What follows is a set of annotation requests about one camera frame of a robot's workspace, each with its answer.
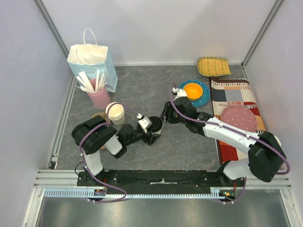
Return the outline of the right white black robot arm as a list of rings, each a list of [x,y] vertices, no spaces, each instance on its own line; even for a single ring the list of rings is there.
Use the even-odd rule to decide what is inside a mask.
[[[223,123],[210,114],[198,112],[186,97],[166,102],[160,117],[165,123],[183,124],[192,133],[222,141],[247,155],[220,167],[217,181],[222,186],[248,176],[269,183],[286,162],[281,143],[272,133],[258,134]]]

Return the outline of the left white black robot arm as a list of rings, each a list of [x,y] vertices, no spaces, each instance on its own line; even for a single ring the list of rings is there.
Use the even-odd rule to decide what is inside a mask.
[[[77,125],[71,136],[84,156],[85,168],[89,169],[87,180],[93,186],[99,186],[104,181],[104,167],[101,163],[99,150],[105,147],[115,158],[120,158],[127,151],[127,146],[143,141],[152,145],[161,134],[163,121],[160,117],[141,117],[136,128],[125,124],[120,130],[106,123],[101,116],[96,116]]]

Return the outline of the stack of white paper cups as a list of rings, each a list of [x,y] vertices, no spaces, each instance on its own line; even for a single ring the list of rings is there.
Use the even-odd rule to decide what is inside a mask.
[[[125,123],[125,110],[118,102],[110,103],[106,107],[106,114],[115,126],[122,126]]]

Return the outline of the black plastic cup lid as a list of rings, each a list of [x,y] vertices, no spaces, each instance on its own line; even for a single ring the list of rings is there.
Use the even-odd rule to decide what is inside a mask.
[[[154,130],[157,129],[159,126],[163,125],[163,121],[160,117],[157,116],[151,116],[149,117],[150,121],[152,122],[152,125],[148,128],[148,131],[151,133],[154,133]]]

